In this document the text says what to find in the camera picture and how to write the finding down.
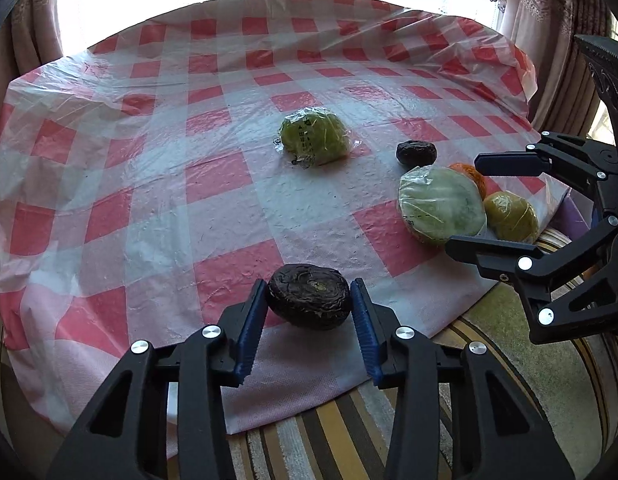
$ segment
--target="striped fabric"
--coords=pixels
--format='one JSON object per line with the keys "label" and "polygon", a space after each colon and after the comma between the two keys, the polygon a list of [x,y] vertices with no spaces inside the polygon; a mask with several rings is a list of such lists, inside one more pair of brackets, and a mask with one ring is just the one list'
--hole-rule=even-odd
{"label": "striped fabric", "polygon": [[[553,229],[537,244],[569,243]],[[581,281],[568,283],[566,292]],[[518,296],[494,287],[435,340],[462,347],[482,341],[551,423],[577,479],[584,478],[618,434],[618,336],[604,334],[534,346]],[[451,403],[441,384],[438,480],[451,480]],[[396,390],[371,382],[316,409],[229,437],[238,480],[380,480],[391,439]],[[169,478],[178,478],[176,460]]]}

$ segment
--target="plastic-wrapped fruit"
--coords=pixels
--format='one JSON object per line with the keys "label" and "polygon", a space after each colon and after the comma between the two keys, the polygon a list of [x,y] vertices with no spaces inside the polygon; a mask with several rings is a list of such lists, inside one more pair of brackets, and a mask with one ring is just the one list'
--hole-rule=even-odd
{"label": "plastic-wrapped fruit", "polygon": [[426,140],[407,140],[395,149],[395,158],[410,170],[417,166],[430,166],[436,162],[436,146]]}
{"label": "plastic-wrapped fruit", "polygon": [[424,242],[474,236],[487,223],[476,185],[449,168],[414,168],[400,179],[398,206],[409,229]]}
{"label": "plastic-wrapped fruit", "polygon": [[484,199],[487,222],[500,240],[533,243],[538,237],[538,218],[532,205],[509,191]]}
{"label": "plastic-wrapped fruit", "polygon": [[292,325],[330,330],[351,312],[349,285],[337,270],[309,264],[287,264],[267,286],[269,308]]}
{"label": "plastic-wrapped fruit", "polygon": [[476,168],[474,168],[471,164],[463,164],[462,162],[452,164],[449,168],[457,171],[458,173],[462,173],[473,180],[474,184],[476,184],[476,187],[478,188],[478,192],[480,193],[480,198],[484,200],[487,196],[487,183],[484,181],[484,176],[478,173]]}
{"label": "plastic-wrapped fruit", "polygon": [[349,136],[336,114],[322,107],[302,108],[285,117],[279,142],[305,168],[326,164],[349,153]]}

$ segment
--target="green vegetable in plastic wrap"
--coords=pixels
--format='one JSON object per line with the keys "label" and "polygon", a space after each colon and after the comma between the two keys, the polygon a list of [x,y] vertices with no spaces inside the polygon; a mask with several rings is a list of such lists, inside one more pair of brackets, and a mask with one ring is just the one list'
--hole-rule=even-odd
{"label": "green vegetable in plastic wrap", "polygon": [[484,199],[487,222],[499,240],[532,244],[538,236],[538,218],[532,205],[509,191]]}
{"label": "green vegetable in plastic wrap", "polygon": [[350,143],[342,121],[326,108],[308,107],[282,121],[278,145],[295,155],[294,164],[319,166],[346,156]]}
{"label": "green vegetable in plastic wrap", "polygon": [[398,206],[409,230],[433,244],[453,235],[477,235],[487,223],[476,184],[449,168],[423,166],[405,173]]}

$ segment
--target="dark wrinkled fruit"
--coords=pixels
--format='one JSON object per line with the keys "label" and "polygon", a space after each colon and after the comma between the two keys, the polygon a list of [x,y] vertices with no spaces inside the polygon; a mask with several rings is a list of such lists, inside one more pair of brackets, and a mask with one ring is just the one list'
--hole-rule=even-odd
{"label": "dark wrinkled fruit", "polygon": [[436,146],[426,140],[407,140],[398,144],[395,150],[395,158],[410,170],[433,164],[436,162],[436,155]]}
{"label": "dark wrinkled fruit", "polygon": [[289,323],[313,330],[341,325],[351,312],[349,285],[337,270],[287,264],[267,287],[269,308]]}

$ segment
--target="red and white tablecloth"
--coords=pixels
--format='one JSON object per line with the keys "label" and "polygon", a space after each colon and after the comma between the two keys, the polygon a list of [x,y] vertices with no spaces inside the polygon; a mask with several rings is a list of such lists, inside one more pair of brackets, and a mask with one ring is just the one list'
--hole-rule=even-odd
{"label": "red and white tablecloth", "polygon": [[[524,149],[538,139],[534,80],[525,54],[472,20],[373,0],[217,0],[14,81],[0,312],[28,400],[67,431],[131,342],[184,340],[290,262],[361,277],[403,323],[438,332],[494,282],[407,233],[396,144],[431,140],[444,165]],[[350,158],[305,170],[276,152],[283,117],[307,105],[352,129]],[[542,225],[565,189],[489,184],[531,200]],[[228,431],[364,379],[351,319],[313,333],[270,313],[253,374],[225,391]]]}

